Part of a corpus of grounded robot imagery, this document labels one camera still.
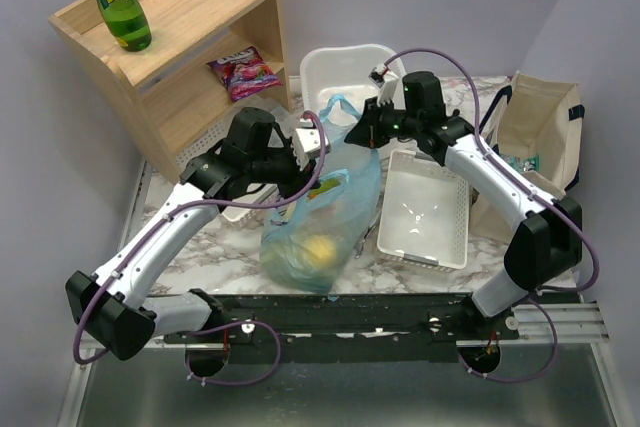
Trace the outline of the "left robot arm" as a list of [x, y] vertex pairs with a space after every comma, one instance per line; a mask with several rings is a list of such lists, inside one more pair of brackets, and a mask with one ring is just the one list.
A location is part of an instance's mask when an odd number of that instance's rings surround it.
[[322, 122], [311, 111], [285, 136], [271, 113], [242, 108], [227, 135], [187, 163], [163, 206], [119, 253], [92, 274], [76, 271], [66, 281], [77, 325], [75, 362], [87, 365], [102, 356], [81, 355], [83, 334], [104, 353], [128, 360], [154, 337], [200, 331], [217, 309], [213, 299], [190, 291], [174, 301], [153, 302], [148, 296], [160, 274], [222, 211], [247, 208], [241, 199], [251, 185], [277, 187], [281, 198], [273, 208], [303, 197], [317, 186], [328, 148]]

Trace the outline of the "yellow lemon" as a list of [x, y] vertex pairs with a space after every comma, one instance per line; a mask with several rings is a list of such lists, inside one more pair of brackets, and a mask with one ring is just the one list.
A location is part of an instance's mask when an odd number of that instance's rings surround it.
[[337, 248], [326, 235], [311, 235], [304, 242], [309, 264], [316, 269], [327, 269], [335, 262]]

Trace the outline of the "light blue plastic grocery bag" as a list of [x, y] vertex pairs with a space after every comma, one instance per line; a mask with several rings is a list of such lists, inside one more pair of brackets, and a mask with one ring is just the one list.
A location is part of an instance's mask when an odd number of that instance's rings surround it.
[[[346, 171], [349, 181], [311, 201], [307, 200], [307, 193], [296, 202], [269, 212], [259, 260], [273, 282], [306, 292], [330, 291], [369, 227], [380, 195], [379, 153], [344, 142], [360, 117], [361, 113], [342, 95], [332, 96], [319, 112], [330, 142], [319, 182], [335, 171]], [[330, 268], [316, 269], [309, 264], [304, 242], [311, 235], [326, 235], [335, 243], [337, 256]]]

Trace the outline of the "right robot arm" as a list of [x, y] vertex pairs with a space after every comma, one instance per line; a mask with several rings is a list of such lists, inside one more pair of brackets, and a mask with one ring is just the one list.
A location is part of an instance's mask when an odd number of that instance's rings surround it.
[[477, 314], [502, 313], [581, 261], [580, 205], [528, 182], [468, 121], [448, 115], [433, 73], [398, 77], [378, 65], [369, 78], [378, 93], [365, 101], [347, 143], [374, 149], [394, 138], [415, 141], [421, 152], [484, 195], [511, 228], [502, 270], [471, 296]]

